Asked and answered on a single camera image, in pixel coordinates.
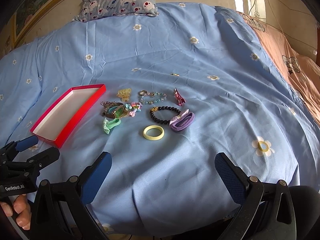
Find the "jewelry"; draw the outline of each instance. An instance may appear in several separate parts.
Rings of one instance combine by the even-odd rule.
[[[156,99],[156,100],[151,100],[151,101],[148,101],[148,102],[145,102],[144,101],[144,97],[145,96],[150,96],[151,98],[154,97],[154,96],[162,96],[160,99]],[[152,105],[153,103],[157,103],[157,102],[160,102],[160,101],[165,101],[167,99],[167,95],[164,94],[164,93],[158,93],[158,92],[152,92],[152,93],[144,93],[142,96],[141,96],[141,99],[140,99],[140,102],[143,103],[143,104],[149,104],[149,105]]]
[[[183,97],[179,94],[177,88],[175,88],[173,90],[173,93],[174,93],[176,100],[178,101],[178,104],[177,104],[178,106],[182,106],[182,104],[186,103],[186,101],[183,99]]]
[[[150,129],[158,129],[161,131],[161,134],[158,135],[158,136],[150,136],[150,135],[147,135],[147,131],[149,131]],[[148,127],[146,127],[144,130],[143,130],[143,136],[144,138],[146,138],[147,140],[151,140],[151,141],[156,141],[156,140],[160,140],[163,136],[164,136],[164,130],[161,126],[159,125],[150,125]]]
[[[105,107],[102,112],[102,116],[106,116],[108,118],[121,118],[126,114],[122,103],[116,103],[115,101],[113,103],[110,101],[103,101],[101,104]]]
[[[115,118],[111,121],[108,121],[106,118],[103,120],[102,128],[106,134],[110,133],[110,129],[113,127],[119,125],[121,123],[121,120],[119,118]]]
[[[144,94],[148,93],[147,90],[141,90],[138,94],[140,96],[143,96]]]
[[[160,111],[160,110],[171,110],[171,111],[175,111],[178,114],[181,113],[181,111],[177,108],[171,107],[171,106],[156,106],[150,109],[150,116],[153,119],[153,121],[160,123],[160,124],[169,124],[169,120],[161,120],[155,117],[154,112],[155,111]]]
[[[129,111],[129,115],[134,117],[136,112],[141,112],[141,106],[140,102],[132,102],[131,104],[125,104],[125,110]]]
[[[121,98],[122,102],[128,102],[131,95],[131,88],[121,89],[117,93],[117,97]]]
[[[169,122],[169,126],[176,132],[181,131],[187,128],[192,123],[194,117],[195,114],[189,112],[189,109],[187,109],[183,113],[180,113],[179,115],[173,117]]]

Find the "finger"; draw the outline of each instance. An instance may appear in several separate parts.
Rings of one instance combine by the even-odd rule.
[[[7,217],[11,217],[13,215],[11,207],[6,202],[0,202],[0,205]]]
[[[31,213],[30,211],[26,208],[24,211],[20,213],[20,215],[17,217],[16,222],[18,226],[24,227],[30,223],[31,219]]]
[[[20,195],[14,201],[13,208],[18,214],[20,214],[22,211],[24,211],[27,208],[27,204],[28,204],[27,196],[25,194]]]
[[[30,223],[31,223],[31,214],[30,214],[30,222],[25,225],[24,227],[22,227],[24,230],[30,230]]]

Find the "yellow hair clip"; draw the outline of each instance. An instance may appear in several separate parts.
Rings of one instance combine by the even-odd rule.
[[[117,97],[121,98],[122,102],[128,102],[131,95],[131,88],[121,89],[118,91]]]

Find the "yellow hair tie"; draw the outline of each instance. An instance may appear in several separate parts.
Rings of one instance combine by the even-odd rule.
[[[159,136],[150,136],[150,135],[147,135],[147,131],[149,131],[150,129],[158,129],[161,131],[161,134]],[[143,130],[143,136],[144,138],[146,138],[147,140],[151,140],[151,141],[156,141],[156,140],[160,140],[163,136],[164,136],[164,130],[161,126],[159,125],[150,125],[148,127],[146,127],[144,130]]]

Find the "printed pillowcase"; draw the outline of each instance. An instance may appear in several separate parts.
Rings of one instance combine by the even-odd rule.
[[[109,16],[145,15],[157,16],[155,0],[82,0],[83,5],[78,17],[87,22]]]

